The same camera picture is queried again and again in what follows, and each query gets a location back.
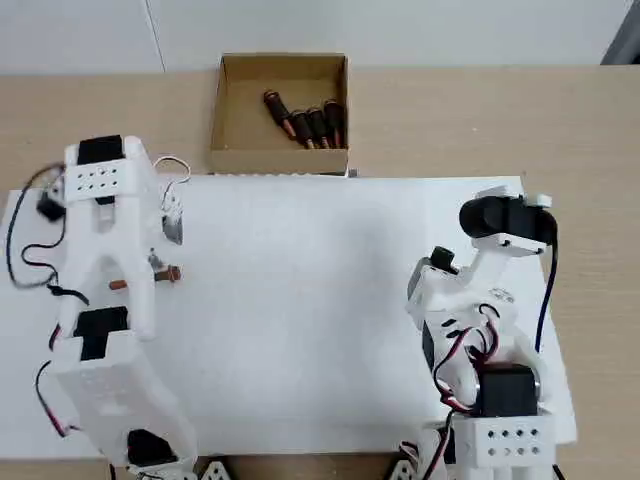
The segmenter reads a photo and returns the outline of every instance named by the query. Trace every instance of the table surface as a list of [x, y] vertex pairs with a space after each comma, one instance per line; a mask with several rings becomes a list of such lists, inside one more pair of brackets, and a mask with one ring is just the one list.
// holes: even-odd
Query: table surface
[[[64, 146], [135, 134], [151, 155], [207, 171], [216, 73], [0, 77], [0, 190]], [[568, 479], [636, 478], [640, 400], [640, 70], [636, 67], [356, 69], [350, 161], [366, 176], [520, 175], [554, 197], [560, 264], [553, 316], [578, 417]], [[387, 455], [239, 457], [239, 480], [381, 479]], [[0, 476], [105, 478], [104, 462], [4, 463]]]

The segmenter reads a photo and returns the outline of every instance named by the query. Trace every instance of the open cardboard box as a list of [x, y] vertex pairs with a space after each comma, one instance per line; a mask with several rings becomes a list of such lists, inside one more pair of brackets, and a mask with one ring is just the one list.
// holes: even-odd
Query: open cardboard box
[[[212, 173], [344, 173], [348, 148], [305, 150], [278, 127], [263, 103], [280, 93], [289, 109], [335, 98], [347, 109], [342, 54], [226, 54], [220, 63], [210, 167]], [[344, 142], [348, 145], [348, 119]]]

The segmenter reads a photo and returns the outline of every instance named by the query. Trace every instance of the white foam board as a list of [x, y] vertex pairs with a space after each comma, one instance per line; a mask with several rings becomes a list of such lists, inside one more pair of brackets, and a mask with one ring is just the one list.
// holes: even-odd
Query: white foam board
[[[157, 284], [158, 337], [147, 352], [193, 421], [201, 454], [395, 450], [425, 422], [441, 420], [419, 332], [404, 311], [417, 260], [436, 245], [473, 256], [458, 225], [462, 203], [517, 177], [327, 179], [194, 177], [182, 190], [183, 279]], [[3, 221], [16, 200], [13, 192]], [[29, 195], [15, 247], [46, 242], [59, 226]], [[64, 249], [53, 258], [62, 261]], [[60, 440], [40, 410], [33, 378], [49, 358], [56, 302], [44, 289], [16, 291], [0, 272], [0, 458], [86, 458], [82, 434]], [[22, 266], [23, 278], [30, 272]], [[126, 291], [87, 290], [92, 307]], [[544, 279], [538, 258], [513, 260], [501, 285], [533, 335]], [[553, 366], [558, 440], [575, 440], [565, 369], [552, 322], [544, 358]], [[73, 408], [51, 377], [42, 389], [65, 418]]]

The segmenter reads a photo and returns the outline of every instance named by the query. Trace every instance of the robotic arm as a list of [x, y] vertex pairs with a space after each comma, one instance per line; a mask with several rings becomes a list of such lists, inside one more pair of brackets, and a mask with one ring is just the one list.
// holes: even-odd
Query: robotic arm
[[64, 175], [68, 254], [59, 285], [82, 292], [107, 263], [122, 272], [129, 302], [86, 309], [80, 296], [62, 296], [54, 373], [113, 465], [195, 478], [195, 430], [142, 348], [155, 337], [152, 264], [163, 232], [153, 166], [138, 138], [103, 137], [68, 147]]
[[460, 211], [478, 249], [471, 266], [456, 269], [454, 254], [436, 247], [411, 276], [407, 311], [422, 332], [441, 401], [452, 409], [436, 455], [419, 459], [419, 478], [446, 478], [441, 457], [451, 429], [458, 480], [552, 478], [551, 382], [516, 325], [516, 299], [496, 287], [511, 258], [555, 248], [550, 205], [549, 197], [527, 199], [504, 187], [480, 192]]

